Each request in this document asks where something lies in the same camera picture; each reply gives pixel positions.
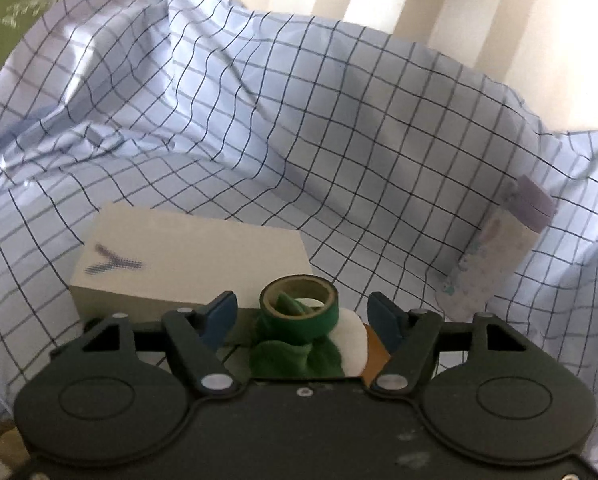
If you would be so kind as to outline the green tape roll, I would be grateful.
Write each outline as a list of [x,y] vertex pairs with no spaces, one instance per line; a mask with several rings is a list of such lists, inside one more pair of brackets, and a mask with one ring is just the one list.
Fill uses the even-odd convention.
[[308,344],[335,328],[338,299],[328,280],[309,274],[283,276],[260,294],[260,330],[273,340]]

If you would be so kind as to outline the purple lidded water bottle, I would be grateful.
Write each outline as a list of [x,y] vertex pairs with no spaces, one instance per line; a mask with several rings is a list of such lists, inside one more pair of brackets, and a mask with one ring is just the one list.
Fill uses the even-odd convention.
[[466,322],[485,310],[534,248],[555,209],[555,200],[534,180],[521,176],[513,182],[436,291],[444,314]]

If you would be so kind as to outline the green and white plush toy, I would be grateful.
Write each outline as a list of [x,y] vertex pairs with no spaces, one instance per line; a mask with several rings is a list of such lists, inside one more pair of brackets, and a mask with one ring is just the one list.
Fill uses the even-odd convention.
[[367,362],[366,328],[355,313],[339,308],[339,321],[325,337],[308,344],[273,340],[253,329],[249,367],[256,378],[340,378],[360,376]]

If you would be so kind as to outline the blue checked bed sheet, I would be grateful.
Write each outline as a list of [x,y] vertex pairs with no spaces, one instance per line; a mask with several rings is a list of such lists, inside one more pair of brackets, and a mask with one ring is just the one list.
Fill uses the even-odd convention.
[[[506,182],[555,197],[488,304],[598,404],[598,131],[420,44],[235,0],[58,0],[0,72],[0,418],[76,333],[109,202],[295,228],[347,308],[431,308]],[[598,423],[587,445],[598,467]]]

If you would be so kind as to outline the white rectangular carton box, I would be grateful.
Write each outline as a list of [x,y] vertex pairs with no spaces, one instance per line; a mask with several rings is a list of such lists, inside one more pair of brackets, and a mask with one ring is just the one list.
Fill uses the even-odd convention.
[[107,204],[96,214],[70,280],[78,315],[157,321],[228,290],[254,308],[262,289],[309,274],[298,232],[171,211]]

